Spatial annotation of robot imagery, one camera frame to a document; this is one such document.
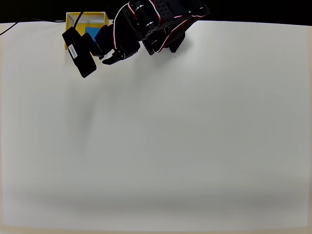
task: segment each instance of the robotic arm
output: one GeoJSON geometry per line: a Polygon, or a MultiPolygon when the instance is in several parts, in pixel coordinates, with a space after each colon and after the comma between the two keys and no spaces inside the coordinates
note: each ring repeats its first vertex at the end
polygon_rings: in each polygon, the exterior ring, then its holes
{"type": "Polygon", "coordinates": [[[209,9],[203,0],[130,0],[120,8],[113,24],[100,29],[95,41],[88,33],[81,36],[73,27],[63,33],[63,38],[85,78],[97,69],[91,54],[103,59],[114,50],[102,62],[112,65],[138,52],[139,41],[150,55],[163,48],[175,53],[186,30],[207,14],[209,9]]]}

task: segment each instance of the blue object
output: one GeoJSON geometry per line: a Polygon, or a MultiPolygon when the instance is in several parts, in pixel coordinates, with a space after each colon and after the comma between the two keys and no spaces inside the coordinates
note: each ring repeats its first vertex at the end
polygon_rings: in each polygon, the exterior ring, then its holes
{"type": "Polygon", "coordinates": [[[99,28],[85,27],[84,33],[89,33],[92,39],[96,41],[95,37],[98,34],[99,30],[100,30],[99,28]]]}

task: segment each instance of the yellow box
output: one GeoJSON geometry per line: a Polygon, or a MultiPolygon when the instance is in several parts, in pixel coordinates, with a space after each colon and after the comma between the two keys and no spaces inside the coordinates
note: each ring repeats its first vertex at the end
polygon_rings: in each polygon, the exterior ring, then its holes
{"type": "MultiPolygon", "coordinates": [[[[66,13],[66,29],[73,27],[80,12],[66,13]]],[[[101,28],[109,25],[109,20],[105,12],[83,12],[76,26],[76,30],[83,35],[86,27],[101,28]]]]}

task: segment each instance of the white surface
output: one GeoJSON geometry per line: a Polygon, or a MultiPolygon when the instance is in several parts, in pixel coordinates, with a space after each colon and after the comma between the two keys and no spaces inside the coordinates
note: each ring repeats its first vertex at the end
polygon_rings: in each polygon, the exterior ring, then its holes
{"type": "Polygon", "coordinates": [[[209,231],[307,225],[302,26],[198,22],[80,77],[64,25],[3,37],[4,223],[209,231]]]}

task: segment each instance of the black background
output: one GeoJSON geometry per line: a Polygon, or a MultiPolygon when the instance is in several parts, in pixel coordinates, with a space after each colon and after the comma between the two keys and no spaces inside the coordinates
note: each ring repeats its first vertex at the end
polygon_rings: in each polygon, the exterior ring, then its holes
{"type": "MultiPolygon", "coordinates": [[[[22,2],[6,0],[1,4],[0,22],[16,22],[24,17],[42,20],[64,20],[66,12],[105,11],[112,19],[118,9],[129,0],[45,0],[22,2]]],[[[211,14],[205,20],[248,21],[312,25],[309,1],[206,1],[211,14]]]]}

